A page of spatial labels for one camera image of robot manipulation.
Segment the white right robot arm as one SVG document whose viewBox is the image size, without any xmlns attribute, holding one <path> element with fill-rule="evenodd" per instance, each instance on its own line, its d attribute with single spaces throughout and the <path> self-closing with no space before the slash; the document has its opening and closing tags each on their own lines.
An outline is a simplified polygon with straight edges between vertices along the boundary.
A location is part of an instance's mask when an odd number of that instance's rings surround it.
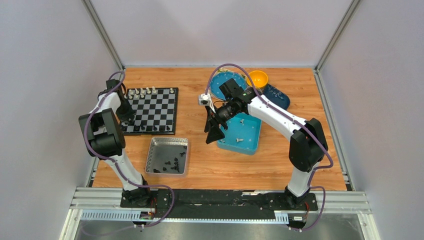
<svg viewBox="0 0 424 240">
<path fill-rule="evenodd" d="M 210 144 L 225 138 L 227 122 L 237 114 L 258 118 L 282 134 L 289 142 L 288 158 L 293 171 L 285 188 L 285 203 L 293 210 L 305 203 L 305 195 L 310 191 L 313 171 L 328 152 L 326 137 L 319 120 L 303 119 L 289 113 L 259 93 L 254 86 L 241 88 L 234 79 L 229 79 L 220 87 L 225 101 L 216 107 L 207 92 L 198 96 L 198 104 L 206 109 L 204 132 L 205 142 Z"/>
</svg>

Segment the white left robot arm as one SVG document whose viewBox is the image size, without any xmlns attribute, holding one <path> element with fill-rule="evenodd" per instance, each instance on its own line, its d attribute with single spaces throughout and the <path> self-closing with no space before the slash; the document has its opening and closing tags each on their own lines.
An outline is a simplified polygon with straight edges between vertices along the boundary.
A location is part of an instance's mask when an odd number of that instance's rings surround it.
<svg viewBox="0 0 424 240">
<path fill-rule="evenodd" d="M 119 122 L 132 122 L 135 111 L 124 96 L 118 79 L 106 81 L 94 109 L 78 118 L 88 153 L 107 163 L 122 183 L 121 207 L 148 207 L 153 194 L 142 174 L 125 152 L 126 142 Z"/>
</svg>

